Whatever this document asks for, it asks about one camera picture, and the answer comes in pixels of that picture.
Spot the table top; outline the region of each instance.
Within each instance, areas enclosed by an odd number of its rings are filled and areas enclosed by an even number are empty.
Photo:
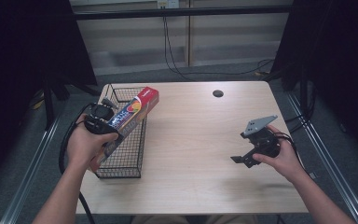
[[[308,212],[293,185],[273,168],[260,164],[249,169],[230,158],[254,148],[240,136],[251,119],[278,115],[271,124],[289,133],[268,83],[113,84],[114,88],[145,86],[159,91],[159,103],[147,116],[142,177],[99,179],[86,172],[81,192],[92,213]],[[213,96],[215,90],[224,95]],[[76,212],[85,213],[81,203]]]

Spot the snack box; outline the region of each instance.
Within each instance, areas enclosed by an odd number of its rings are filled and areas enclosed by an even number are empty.
[[[146,117],[146,115],[158,103],[158,91],[150,87],[143,88],[123,109],[115,114],[107,124],[122,135],[121,141],[109,142],[89,163],[89,169],[95,173],[112,155],[116,148],[130,135],[135,127]]]

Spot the hand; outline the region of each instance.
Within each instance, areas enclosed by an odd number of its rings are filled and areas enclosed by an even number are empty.
[[[278,136],[278,133],[281,132],[272,125],[268,125],[267,128],[276,133]],[[289,141],[280,138],[279,145],[281,146],[281,151],[277,157],[271,158],[266,155],[255,153],[253,155],[253,159],[272,166],[278,173],[286,177],[287,180],[293,182],[294,178],[301,173],[305,173],[305,171],[302,168]]]
[[[86,115],[82,114],[77,120],[77,127],[72,132],[68,141],[68,166],[76,165],[87,169],[91,159],[103,149],[103,144],[112,142],[118,138],[117,133],[93,134],[84,126]]]

